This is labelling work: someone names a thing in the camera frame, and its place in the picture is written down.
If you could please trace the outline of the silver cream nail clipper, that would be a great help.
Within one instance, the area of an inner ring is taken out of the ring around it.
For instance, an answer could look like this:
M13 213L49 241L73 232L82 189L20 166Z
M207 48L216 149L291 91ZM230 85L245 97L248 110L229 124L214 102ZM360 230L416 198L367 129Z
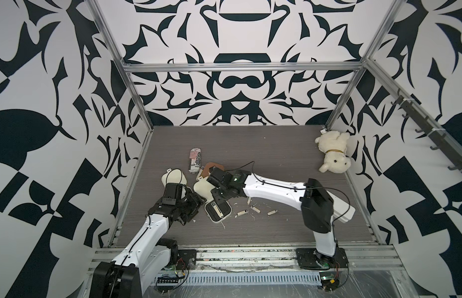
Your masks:
M223 213L221 212L220 207L219 207L215 202L212 203L212 208L215 210L217 216L218 216L220 219L224 217Z

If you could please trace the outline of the cream nail kit case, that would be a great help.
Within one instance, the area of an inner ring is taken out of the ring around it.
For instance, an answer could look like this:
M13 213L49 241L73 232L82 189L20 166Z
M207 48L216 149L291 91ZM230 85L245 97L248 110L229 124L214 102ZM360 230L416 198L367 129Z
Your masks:
M211 183L209 183L206 178L200 178L193 186L194 191L206 200L206 202L204 203L204 210L206 211L208 217L211 219L213 223L219 223L231 215L232 207L227 201L218 203L213 198L211 190L214 188L215 187ZM221 212L224 215L223 218L220 219L217 216L215 210L212 208L213 202L215 202L220 207Z
M161 182L164 186L168 183L178 183L183 185L187 185L188 183L185 174L178 168L167 169L166 173L161 177Z

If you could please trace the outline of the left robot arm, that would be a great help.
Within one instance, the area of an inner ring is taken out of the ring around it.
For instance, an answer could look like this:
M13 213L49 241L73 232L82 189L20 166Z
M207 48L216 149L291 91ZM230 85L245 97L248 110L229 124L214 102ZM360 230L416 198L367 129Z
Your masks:
M181 256L175 240L165 238L174 222L186 225L206 199L181 183L167 183L163 196L149 209L144 225L112 261L95 268L91 298L141 298L164 268L177 272L171 280L187 278L194 255Z

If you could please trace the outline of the brown nail kit case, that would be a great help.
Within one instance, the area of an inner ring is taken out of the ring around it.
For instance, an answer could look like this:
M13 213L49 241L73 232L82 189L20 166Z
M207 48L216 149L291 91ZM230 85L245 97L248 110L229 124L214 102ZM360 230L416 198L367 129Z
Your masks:
M208 162L204 165L201 171L200 177L207 178L212 172L213 168L219 168L221 170L225 170L224 165L221 165L215 162Z

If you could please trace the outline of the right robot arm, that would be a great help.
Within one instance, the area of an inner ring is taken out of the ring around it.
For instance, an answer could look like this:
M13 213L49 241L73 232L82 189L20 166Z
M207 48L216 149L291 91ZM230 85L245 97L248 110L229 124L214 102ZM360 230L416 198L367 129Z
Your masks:
M314 234L315 254L320 259L331 259L337 254L334 222L346 223L355 213L348 196L339 198L332 193L337 189L323 187L315 179L292 183L265 178L250 171L231 173L213 167L206 180L213 185L211 195L218 204L235 197L256 197L301 211L304 225Z

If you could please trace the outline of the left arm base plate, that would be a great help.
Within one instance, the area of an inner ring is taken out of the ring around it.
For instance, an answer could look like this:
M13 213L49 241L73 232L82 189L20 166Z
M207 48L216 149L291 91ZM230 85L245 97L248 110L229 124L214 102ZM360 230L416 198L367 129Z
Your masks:
M168 268L176 271L186 271L196 263L197 250L172 249Z

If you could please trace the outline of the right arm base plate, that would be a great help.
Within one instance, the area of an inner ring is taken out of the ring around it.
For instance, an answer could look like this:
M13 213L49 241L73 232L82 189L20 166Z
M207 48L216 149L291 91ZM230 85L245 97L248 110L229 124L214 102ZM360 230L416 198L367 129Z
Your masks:
M348 268L348 258L343 248L336 248L335 254L328 257L315 248L296 249L296 259L300 269L327 271Z

